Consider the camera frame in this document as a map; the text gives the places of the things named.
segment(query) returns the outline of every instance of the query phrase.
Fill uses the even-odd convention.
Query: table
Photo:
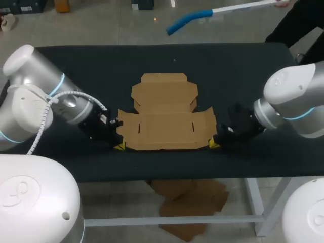
[[[117,110],[134,112],[131,86],[144,73],[183,72],[198,85],[198,108],[213,107],[217,122],[227,121],[227,107],[252,107],[268,78],[295,65],[281,44],[188,44],[157,46],[63,46],[38,50],[85,92]],[[31,142],[8,153],[24,154]],[[281,214],[292,176],[324,174],[324,138],[308,140],[289,127],[267,131],[242,147],[218,150],[120,152],[88,140],[77,127],[55,117],[36,155],[67,167],[77,182],[247,178],[253,215],[87,220],[87,226],[201,222],[257,222],[258,236],[267,235]],[[263,210],[256,177],[285,177]]]

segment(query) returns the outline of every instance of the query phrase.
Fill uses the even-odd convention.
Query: unfolded cardboard
[[[139,114],[118,111],[123,125],[117,132],[135,150],[198,149],[216,134],[212,108],[195,112],[197,85],[183,73],[144,74],[132,87]]]
[[[153,180],[151,187],[166,197],[160,216],[207,216],[221,211],[228,197],[225,185],[207,180]],[[191,241],[202,234],[206,224],[168,224],[160,228],[184,240]]]

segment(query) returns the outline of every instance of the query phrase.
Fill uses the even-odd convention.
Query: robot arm
[[[263,93],[254,110],[240,105],[229,108],[231,124],[218,125],[211,148],[247,141],[284,123],[290,123],[305,138],[324,135],[324,62],[276,72]]]
[[[324,135],[324,62],[287,67],[264,87],[254,104],[255,116],[268,129],[289,122],[306,138]]]
[[[81,89],[33,46],[24,45],[17,49],[5,62],[3,72],[10,86],[0,104],[0,151],[36,134],[48,101],[62,92],[69,94],[60,96],[53,103],[51,108],[55,113],[69,124],[78,125],[93,140],[104,140],[111,146],[123,142],[122,136],[115,132],[121,123],[110,121],[110,111],[103,111],[88,98],[71,94],[81,92]],[[45,128],[53,120],[51,110],[47,118]]]

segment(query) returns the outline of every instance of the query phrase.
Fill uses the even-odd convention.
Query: concrete floor
[[[195,21],[167,36],[165,28],[182,14],[223,7],[249,0],[155,0],[154,11],[133,11],[130,0],[73,0],[72,12],[57,14],[49,2],[42,14],[18,16],[17,26],[0,32],[0,65],[19,46],[53,45],[151,45],[207,42],[263,42],[288,8],[265,8]],[[291,48],[305,52],[320,35],[316,29]],[[229,200],[222,214],[250,213],[242,179],[221,180],[228,186]],[[265,202],[271,197],[277,178],[259,179]],[[157,216],[163,198],[144,182],[86,183],[80,185],[86,218]],[[182,242],[157,226],[90,228],[87,242]],[[255,238],[252,224],[209,225],[194,243],[284,243],[280,222],[271,236]]]

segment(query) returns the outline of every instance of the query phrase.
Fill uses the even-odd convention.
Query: person
[[[324,28],[324,0],[297,0],[265,42],[284,43],[288,48],[315,28]],[[300,64],[324,60],[324,33],[307,51]]]

